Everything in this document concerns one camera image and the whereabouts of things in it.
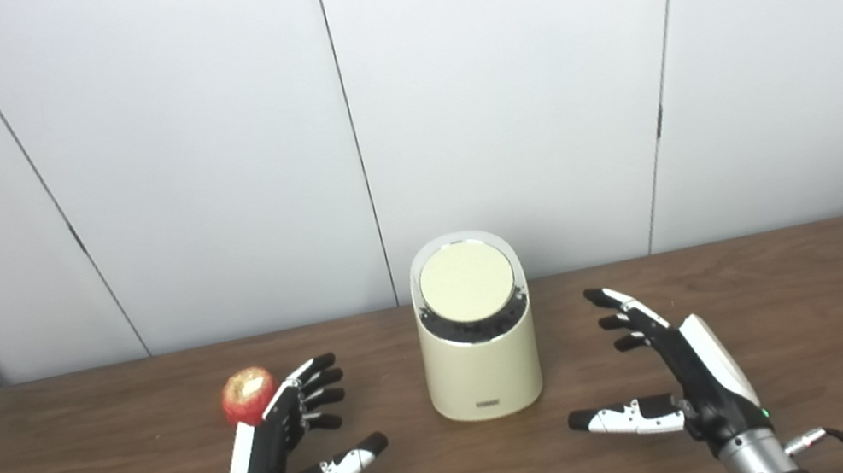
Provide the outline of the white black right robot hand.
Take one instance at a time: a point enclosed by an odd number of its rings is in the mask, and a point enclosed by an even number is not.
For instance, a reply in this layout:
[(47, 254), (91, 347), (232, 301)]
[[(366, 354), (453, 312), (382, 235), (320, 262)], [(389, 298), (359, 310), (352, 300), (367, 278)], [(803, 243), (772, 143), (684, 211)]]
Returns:
[(757, 391), (702, 318), (691, 314), (680, 324), (671, 324), (643, 301), (615, 289), (586, 289), (583, 296), (596, 307), (613, 311), (599, 325), (604, 330), (624, 330), (614, 343), (617, 351), (652, 349), (677, 381), (679, 392), (572, 411), (567, 420), (572, 431), (631, 435), (685, 431), (718, 456), (741, 434), (774, 430)]

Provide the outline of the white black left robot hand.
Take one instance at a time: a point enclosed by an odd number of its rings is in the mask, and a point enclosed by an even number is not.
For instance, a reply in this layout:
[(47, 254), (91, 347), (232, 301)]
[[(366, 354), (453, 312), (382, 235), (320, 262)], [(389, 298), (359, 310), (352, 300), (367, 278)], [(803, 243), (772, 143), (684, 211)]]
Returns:
[[(237, 430), (229, 473), (289, 473), (290, 454), (309, 431), (341, 428), (342, 418), (320, 407), (346, 396), (336, 386), (342, 377), (332, 353), (312, 357), (284, 380), (259, 366), (231, 374), (220, 396), (222, 410)], [(297, 473), (361, 473), (388, 443), (384, 433), (373, 433)]]

